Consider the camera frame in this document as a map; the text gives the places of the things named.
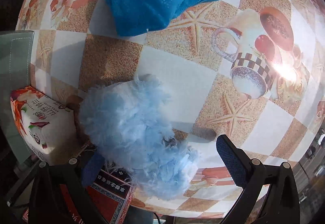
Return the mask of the light blue fluffy duster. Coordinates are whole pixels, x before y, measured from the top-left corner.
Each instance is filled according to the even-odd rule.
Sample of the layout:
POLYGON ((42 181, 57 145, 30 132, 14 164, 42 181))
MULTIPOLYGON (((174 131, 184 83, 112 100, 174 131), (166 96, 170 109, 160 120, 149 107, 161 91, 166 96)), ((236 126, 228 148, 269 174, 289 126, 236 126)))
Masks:
POLYGON ((96 86, 80 104, 79 124, 107 164, 122 168, 147 197, 183 195, 198 169, 199 154, 178 140, 162 107, 169 99, 151 74, 96 86))

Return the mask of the red patterned box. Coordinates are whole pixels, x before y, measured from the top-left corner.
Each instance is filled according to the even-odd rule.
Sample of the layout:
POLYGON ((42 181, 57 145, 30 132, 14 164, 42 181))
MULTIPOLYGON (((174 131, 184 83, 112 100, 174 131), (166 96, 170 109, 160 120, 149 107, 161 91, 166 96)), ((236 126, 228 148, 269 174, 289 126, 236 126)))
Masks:
POLYGON ((123 223, 132 200, 130 186, 100 170, 83 186, 79 169, 38 168, 33 181, 26 223, 123 223))

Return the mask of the white tissue pack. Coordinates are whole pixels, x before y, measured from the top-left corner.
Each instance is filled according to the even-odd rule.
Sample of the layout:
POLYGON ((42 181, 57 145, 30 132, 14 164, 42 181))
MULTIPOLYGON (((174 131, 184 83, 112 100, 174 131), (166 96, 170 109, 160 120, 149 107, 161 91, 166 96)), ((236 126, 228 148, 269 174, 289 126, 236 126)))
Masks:
POLYGON ((77 135, 73 110, 31 86, 13 90, 10 104, 18 132, 41 161, 64 164, 79 155, 85 140, 77 135))

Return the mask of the checkered patterned tablecloth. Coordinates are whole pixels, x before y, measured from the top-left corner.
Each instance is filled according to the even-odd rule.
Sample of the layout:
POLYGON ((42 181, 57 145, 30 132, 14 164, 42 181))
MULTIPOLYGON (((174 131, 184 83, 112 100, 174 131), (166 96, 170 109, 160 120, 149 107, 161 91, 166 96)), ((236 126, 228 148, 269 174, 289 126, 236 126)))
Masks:
POLYGON ((134 206, 177 217, 219 218, 240 195, 219 159, 215 138, 226 134, 263 163, 301 159, 324 120, 324 0, 220 0, 202 3, 168 28, 129 39, 116 35, 105 0, 24 0, 16 28, 35 32, 31 83, 66 103, 96 84, 157 76, 175 133, 200 152, 199 172, 184 195, 164 201, 135 192, 134 206), (235 72, 228 54, 248 55, 265 43, 257 23, 269 7, 289 21, 292 48, 274 89, 255 73, 235 72))

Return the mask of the grey fabric chair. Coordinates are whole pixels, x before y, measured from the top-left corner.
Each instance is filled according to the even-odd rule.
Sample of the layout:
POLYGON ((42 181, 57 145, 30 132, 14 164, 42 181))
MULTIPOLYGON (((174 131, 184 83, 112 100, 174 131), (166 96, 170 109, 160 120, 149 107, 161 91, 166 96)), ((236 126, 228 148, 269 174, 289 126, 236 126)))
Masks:
POLYGON ((13 90, 30 85, 30 62, 34 32, 1 32, 1 129, 18 163, 31 153, 14 123, 10 95, 13 90))

